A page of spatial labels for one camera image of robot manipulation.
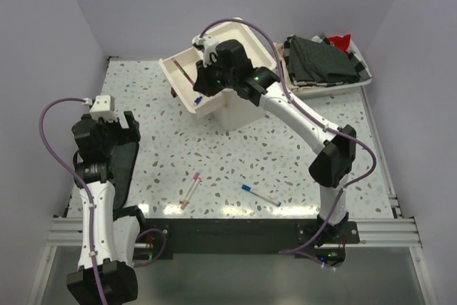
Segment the cream top drawer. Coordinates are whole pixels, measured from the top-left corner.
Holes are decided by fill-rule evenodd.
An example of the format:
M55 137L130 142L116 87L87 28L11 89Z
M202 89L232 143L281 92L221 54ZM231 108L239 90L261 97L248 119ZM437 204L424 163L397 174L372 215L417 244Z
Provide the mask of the cream top drawer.
M200 96L200 93L193 90L193 85L176 68L171 58L175 58L195 82L197 77L196 62L201 60L202 53L191 47L174 56L159 60L159 66L169 81L171 88L190 115L200 119L224 106L225 101L222 93L214 97L203 96L200 104L195 105L194 100Z

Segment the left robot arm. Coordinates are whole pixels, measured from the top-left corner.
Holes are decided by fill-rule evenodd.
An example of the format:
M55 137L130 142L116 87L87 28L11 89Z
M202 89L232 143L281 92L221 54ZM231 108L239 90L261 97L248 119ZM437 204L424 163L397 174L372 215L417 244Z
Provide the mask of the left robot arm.
M79 304L125 304L138 296L134 242L146 238L148 225L139 207L124 204L141 135L133 113L124 116L126 128L118 119L85 114L71 129L83 239L78 269L67 275L66 286Z

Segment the short blue marker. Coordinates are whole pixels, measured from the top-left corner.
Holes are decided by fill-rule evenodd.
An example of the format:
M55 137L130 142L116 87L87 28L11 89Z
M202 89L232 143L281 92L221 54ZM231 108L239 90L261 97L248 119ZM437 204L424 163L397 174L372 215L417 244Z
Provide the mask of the short blue marker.
M194 100L194 103L195 103L195 105L198 105L198 104L200 104L200 102L201 102L202 98L203 98L203 96L202 96L202 95L198 96L198 97L197 97L197 98Z

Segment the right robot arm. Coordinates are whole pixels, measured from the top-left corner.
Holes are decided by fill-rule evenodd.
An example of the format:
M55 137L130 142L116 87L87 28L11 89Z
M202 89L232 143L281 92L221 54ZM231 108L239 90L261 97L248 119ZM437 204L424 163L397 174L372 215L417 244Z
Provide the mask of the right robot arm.
M341 222L348 218L345 197L339 192L356 157L355 129L349 125L339 127L301 100L290 100L278 75L265 66L253 66L239 41L196 36L192 44L203 54L196 62L194 91L207 97L226 89L235 91L239 98L282 120L316 154L308 171L320 188L318 215L324 221L318 225L318 235L325 242L335 242L343 235Z

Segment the dark red pen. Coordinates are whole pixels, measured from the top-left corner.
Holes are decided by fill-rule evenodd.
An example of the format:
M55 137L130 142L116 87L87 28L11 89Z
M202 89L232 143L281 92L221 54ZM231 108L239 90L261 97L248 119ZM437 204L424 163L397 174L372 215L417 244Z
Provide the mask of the dark red pen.
M186 72L186 70L180 65L179 62L175 58L171 58L172 62L176 66L176 68L184 75L184 77L189 81L191 85L194 85L194 80L190 77L190 75Z

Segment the long blue marker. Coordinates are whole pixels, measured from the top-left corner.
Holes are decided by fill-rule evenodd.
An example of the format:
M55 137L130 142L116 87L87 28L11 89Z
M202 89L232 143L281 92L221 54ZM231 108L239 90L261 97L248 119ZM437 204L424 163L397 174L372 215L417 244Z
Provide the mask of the long blue marker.
M260 199L263 199L264 201L267 201L268 203L274 205L274 206L277 206L277 207L280 207L281 205L281 202L280 201L277 201L273 198L271 198L270 196L266 195L266 194L263 194L261 193L260 191L257 191L255 189L253 189L252 187L248 186L248 185L245 185L243 184L241 186L241 188L245 191L245 192L248 192L250 194L253 194L254 196L257 196L258 198Z

